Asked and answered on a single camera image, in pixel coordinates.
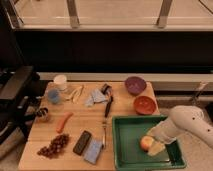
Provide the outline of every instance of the white cup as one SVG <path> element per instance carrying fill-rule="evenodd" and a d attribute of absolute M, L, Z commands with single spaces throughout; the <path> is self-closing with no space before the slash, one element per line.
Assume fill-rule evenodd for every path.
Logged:
<path fill-rule="evenodd" d="M 66 90 L 67 89 L 67 77 L 66 75 L 57 75 L 54 78 L 54 83 L 57 85 L 59 90 Z"/>

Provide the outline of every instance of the apple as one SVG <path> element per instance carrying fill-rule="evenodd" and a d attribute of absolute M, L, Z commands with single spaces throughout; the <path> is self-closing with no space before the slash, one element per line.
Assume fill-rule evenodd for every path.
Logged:
<path fill-rule="evenodd" d="M 149 151 L 149 148 L 152 146 L 152 143 L 154 142 L 154 138 L 151 136 L 143 136 L 140 140 L 140 147 L 144 151 Z"/>

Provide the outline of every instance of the red bowl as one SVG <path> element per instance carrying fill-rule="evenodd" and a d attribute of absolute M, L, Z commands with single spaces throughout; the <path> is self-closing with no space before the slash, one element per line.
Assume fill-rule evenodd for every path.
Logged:
<path fill-rule="evenodd" d="M 140 77 L 129 77 L 125 81 L 125 86 L 130 94 L 137 96 L 146 89 L 146 81 Z"/>
<path fill-rule="evenodd" d="M 138 114 L 151 115 L 156 110 L 156 103 L 150 97 L 138 96 L 134 100 L 134 109 Z"/>

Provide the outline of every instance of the green tray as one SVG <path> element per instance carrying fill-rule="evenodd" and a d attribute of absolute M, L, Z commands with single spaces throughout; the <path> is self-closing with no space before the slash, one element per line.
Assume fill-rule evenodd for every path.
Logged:
<path fill-rule="evenodd" d="M 140 138 L 150 128 L 165 119 L 165 116 L 113 117 L 112 131 L 116 170 L 144 171 L 186 167 L 177 141 L 166 145 L 166 149 L 154 157 L 148 156 L 140 148 Z"/>

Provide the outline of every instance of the plastic container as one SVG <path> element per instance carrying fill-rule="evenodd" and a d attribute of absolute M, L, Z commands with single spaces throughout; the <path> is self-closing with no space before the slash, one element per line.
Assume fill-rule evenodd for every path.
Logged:
<path fill-rule="evenodd" d="M 60 101 L 59 91 L 57 89 L 51 89 L 47 92 L 47 99 L 53 104 L 57 104 Z"/>
<path fill-rule="evenodd" d="M 152 157 L 140 148 L 140 138 L 165 119 L 164 116 L 113 117 L 112 131 L 116 170 L 145 171 L 186 167 L 177 141 L 166 145 L 164 151 Z"/>
<path fill-rule="evenodd" d="M 57 75 L 54 78 L 54 83 L 57 85 L 57 88 L 61 91 L 67 89 L 67 77 L 66 75 Z"/>

